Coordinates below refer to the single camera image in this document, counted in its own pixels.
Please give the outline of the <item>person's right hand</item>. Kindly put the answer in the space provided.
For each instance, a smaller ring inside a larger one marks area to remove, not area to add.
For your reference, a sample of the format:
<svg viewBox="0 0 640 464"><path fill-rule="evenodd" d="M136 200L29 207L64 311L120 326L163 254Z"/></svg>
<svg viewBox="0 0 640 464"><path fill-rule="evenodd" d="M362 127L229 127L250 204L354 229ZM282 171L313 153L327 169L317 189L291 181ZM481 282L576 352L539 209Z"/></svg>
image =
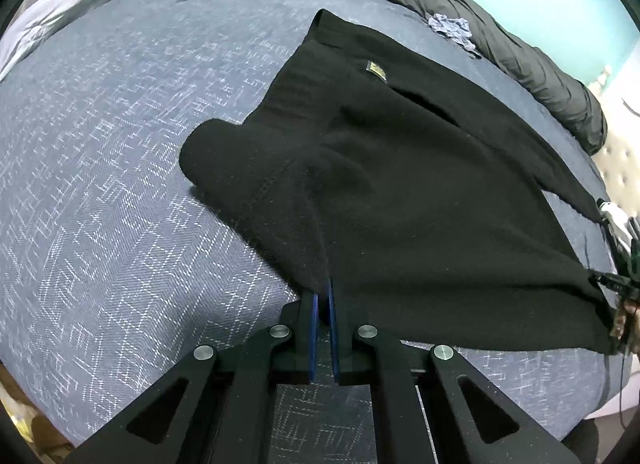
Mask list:
<svg viewBox="0 0 640 464"><path fill-rule="evenodd" d="M639 303L623 298L615 311L611 336L620 352L638 354L640 351Z"/></svg>

